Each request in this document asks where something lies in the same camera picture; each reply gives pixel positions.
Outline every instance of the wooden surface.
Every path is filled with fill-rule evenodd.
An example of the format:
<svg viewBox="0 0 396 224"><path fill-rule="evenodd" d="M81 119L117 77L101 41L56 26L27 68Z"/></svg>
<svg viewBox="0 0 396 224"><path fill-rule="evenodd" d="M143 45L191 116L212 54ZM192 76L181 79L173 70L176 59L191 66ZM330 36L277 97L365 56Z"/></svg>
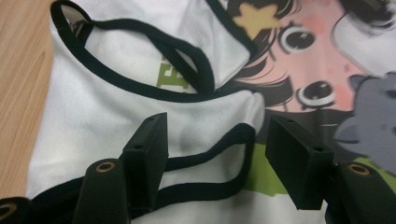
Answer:
<svg viewBox="0 0 396 224"><path fill-rule="evenodd" d="M52 0L0 0L0 199L23 196L52 64Z"/></svg>

